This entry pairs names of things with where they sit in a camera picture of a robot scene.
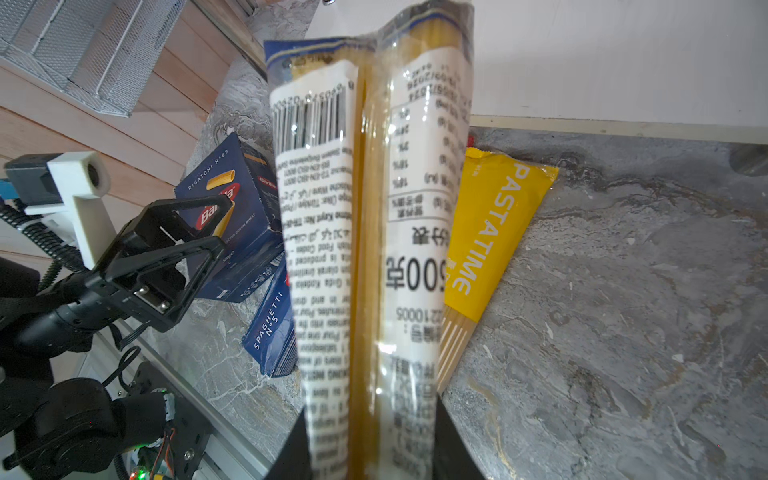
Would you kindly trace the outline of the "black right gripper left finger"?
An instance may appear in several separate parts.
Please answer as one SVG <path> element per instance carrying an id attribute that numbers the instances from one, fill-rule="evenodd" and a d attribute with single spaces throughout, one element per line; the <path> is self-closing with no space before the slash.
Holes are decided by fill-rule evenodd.
<path id="1" fill-rule="evenodd" d="M 312 467 L 306 432 L 305 411 L 294 423 L 280 453 L 264 477 L 265 480 L 311 480 Z"/>

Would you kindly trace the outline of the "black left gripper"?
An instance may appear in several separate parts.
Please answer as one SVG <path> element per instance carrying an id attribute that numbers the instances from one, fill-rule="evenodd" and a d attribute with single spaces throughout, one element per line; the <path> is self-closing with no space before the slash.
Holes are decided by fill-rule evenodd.
<path id="1" fill-rule="evenodd" d="M 170 330 L 223 253 L 214 230 L 231 206 L 220 194 L 152 202 L 118 233 L 96 271 L 71 274 L 21 308 L 11 345 L 24 355 L 56 357 L 88 351 L 95 333 L 119 319 Z"/>

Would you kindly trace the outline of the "clear blue-ended spaghetti bag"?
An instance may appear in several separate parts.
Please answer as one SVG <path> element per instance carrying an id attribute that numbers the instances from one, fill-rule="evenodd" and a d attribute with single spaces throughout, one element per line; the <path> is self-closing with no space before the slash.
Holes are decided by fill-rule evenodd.
<path id="1" fill-rule="evenodd" d="M 422 1 L 265 45 L 312 479 L 434 479 L 473 26 L 468 1 Z"/>

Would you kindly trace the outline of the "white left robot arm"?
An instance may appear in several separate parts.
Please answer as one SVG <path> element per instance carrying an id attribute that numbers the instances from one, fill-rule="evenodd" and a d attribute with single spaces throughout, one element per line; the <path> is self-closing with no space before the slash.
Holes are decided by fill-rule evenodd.
<path id="1" fill-rule="evenodd" d="M 95 473 L 139 452 L 138 477 L 193 476 L 212 428 L 171 382 L 149 363 L 124 382 L 122 398 L 108 392 L 122 380 L 56 381 L 51 361 L 87 351 L 96 333 L 135 319 L 165 332 L 178 324 L 221 257 L 215 233 L 231 206 L 223 195 L 158 200 L 109 243 L 93 268 L 50 287 L 20 264 L 1 264 L 1 431 L 15 448 L 3 462 L 34 479 Z"/>

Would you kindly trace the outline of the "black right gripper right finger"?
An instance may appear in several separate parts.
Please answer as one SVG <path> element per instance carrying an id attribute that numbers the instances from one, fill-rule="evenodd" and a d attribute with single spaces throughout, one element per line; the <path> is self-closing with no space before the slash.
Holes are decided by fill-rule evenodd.
<path id="1" fill-rule="evenodd" d="M 435 480 L 483 480 L 441 398 L 437 399 L 433 452 Z"/>

